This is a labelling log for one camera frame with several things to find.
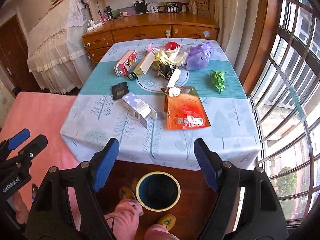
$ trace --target small bottle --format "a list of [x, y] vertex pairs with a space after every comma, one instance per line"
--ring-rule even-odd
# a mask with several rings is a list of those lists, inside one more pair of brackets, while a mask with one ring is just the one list
[[193, 6], [192, 6], [192, 14], [197, 15], [197, 5], [196, 2], [193, 2]]

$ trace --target hand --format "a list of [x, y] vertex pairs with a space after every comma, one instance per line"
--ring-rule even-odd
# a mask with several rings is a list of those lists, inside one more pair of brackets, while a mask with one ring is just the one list
[[19, 224], [27, 223], [29, 210], [23, 202], [20, 192], [16, 192], [12, 196], [13, 206], [16, 209], [16, 220]]

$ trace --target purple plastic bag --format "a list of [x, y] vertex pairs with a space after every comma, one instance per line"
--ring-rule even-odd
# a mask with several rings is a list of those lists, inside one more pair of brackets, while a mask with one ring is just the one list
[[200, 44], [190, 49], [190, 57], [187, 60], [187, 70], [197, 70], [207, 67], [214, 48], [210, 42]]

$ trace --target foot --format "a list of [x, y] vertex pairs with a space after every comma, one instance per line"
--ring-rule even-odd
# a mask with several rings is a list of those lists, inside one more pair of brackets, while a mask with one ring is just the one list
[[168, 231], [170, 231], [173, 228], [175, 223], [176, 223], [176, 217], [172, 214], [165, 215], [158, 222], [159, 225], [167, 228]]
[[[121, 200], [123, 199], [136, 199], [136, 196], [134, 195], [132, 189], [130, 189], [129, 187], [123, 186], [120, 188], [119, 190], [119, 197]], [[143, 210], [139, 213], [139, 217], [141, 217], [143, 215]]]

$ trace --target orange plastic pouch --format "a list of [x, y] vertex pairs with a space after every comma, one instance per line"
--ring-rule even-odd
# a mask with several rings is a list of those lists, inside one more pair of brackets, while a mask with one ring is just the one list
[[198, 129], [210, 126], [209, 119], [192, 86], [162, 89], [166, 94], [164, 111], [167, 113], [167, 129]]

